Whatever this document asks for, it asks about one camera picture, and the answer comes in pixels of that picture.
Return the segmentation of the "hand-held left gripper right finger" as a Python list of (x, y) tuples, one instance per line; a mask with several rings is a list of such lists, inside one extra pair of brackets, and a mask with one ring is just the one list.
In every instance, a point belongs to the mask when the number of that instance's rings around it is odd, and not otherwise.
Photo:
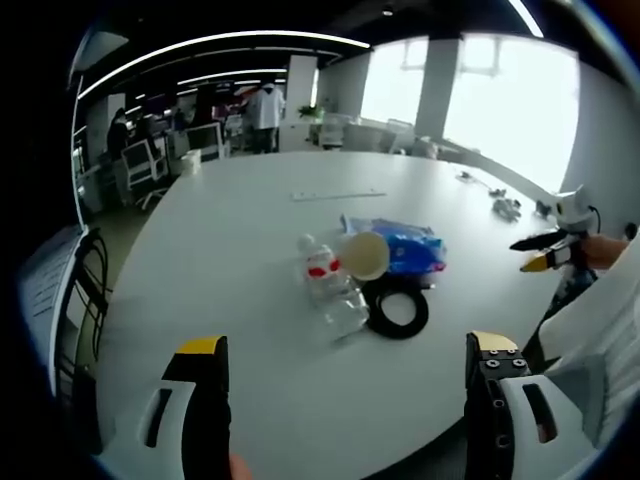
[(561, 479), (573, 475), (575, 404), (532, 375), (518, 346), (482, 331), (466, 335), (467, 479)]

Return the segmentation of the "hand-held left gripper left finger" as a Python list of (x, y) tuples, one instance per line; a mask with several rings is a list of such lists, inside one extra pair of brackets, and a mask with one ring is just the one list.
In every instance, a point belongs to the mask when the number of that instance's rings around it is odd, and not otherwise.
[(190, 340), (132, 413), (133, 479), (230, 479), (228, 341)]

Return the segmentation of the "person's right hand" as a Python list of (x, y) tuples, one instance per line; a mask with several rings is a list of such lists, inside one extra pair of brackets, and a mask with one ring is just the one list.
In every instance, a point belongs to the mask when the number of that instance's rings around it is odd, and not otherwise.
[(615, 264), (629, 243), (629, 240), (614, 239), (597, 234), (583, 239), (581, 249), (589, 268), (607, 270)]

